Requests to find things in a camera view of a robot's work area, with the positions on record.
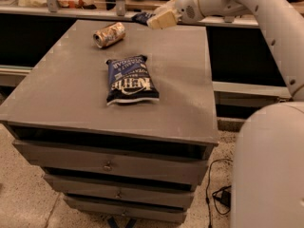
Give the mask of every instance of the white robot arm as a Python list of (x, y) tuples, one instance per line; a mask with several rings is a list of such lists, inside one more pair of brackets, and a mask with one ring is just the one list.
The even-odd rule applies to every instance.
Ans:
[(209, 15), (255, 16), (294, 103), (267, 106), (242, 127), (233, 167), (231, 228), (304, 227), (304, 18), (286, 0), (174, 0), (152, 29)]

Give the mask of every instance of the can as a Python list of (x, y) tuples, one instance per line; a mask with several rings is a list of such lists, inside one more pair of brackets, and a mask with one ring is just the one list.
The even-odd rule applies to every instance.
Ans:
[(98, 48), (107, 48), (108, 46), (122, 40), (124, 37), (125, 28), (121, 22), (101, 28), (93, 35)]

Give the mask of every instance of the gray tabletop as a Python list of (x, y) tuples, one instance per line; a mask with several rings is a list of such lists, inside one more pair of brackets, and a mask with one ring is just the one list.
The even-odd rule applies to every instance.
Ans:
[[(123, 23), (107, 49), (93, 33), (111, 24), (77, 21), (0, 107), (4, 124), (105, 133), (199, 145), (218, 143), (205, 28), (151, 30)], [(144, 54), (159, 102), (106, 105), (108, 59)]]

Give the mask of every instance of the gray drawer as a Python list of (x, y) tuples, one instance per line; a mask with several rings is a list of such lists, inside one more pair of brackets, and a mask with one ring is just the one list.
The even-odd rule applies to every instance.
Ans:
[(99, 197), (113, 200), (127, 200), (151, 203), (184, 210), (190, 207), (193, 192), (174, 190), (164, 187), (123, 183), (108, 180), (94, 180), (67, 176), (44, 176), (49, 185), (57, 192)]
[(96, 200), (65, 196), (68, 206), (81, 211), (106, 213), (139, 219), (155, 219), (183, 223), (186, 212), (161, 206), (138, 205), (109, 200)]
[(42, 167), (201, 184), (207, 161), (53, 142), (14, 141), (29, 163)]

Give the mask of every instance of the speckled floor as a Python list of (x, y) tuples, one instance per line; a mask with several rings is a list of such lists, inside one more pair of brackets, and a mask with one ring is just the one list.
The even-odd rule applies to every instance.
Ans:
[[(0, 95), (0, 104), (4, 98)], [(220, 131), (220, 143), (209, 162), (232, 159), (236, 133)], [(31, 166), (11, 145), (13, 137), (0, 124), (0, 227), (1, 228), (83, 228), (109, 227), (111, 216), (89, 214), (69, 208), (63, 194), (53, 191), (43, 180), (44, 172)], [(216, 162), (212, 167), (209, 196), (220, 187), (231, 183), (231, 163)], [(194, 201), (184, 224), (138, 219), (135, 228), (204, 228), (208, 227), (208, 208), (205, 188), (208, 178), (197, 188)], [(218, 205), (221, 211), (225, 207)], [(229, 227), (229, 215), (221, 216), (211, 203), (213, 227)], [(128, 218), (114, 217), (119, 227), (125, 227)]]

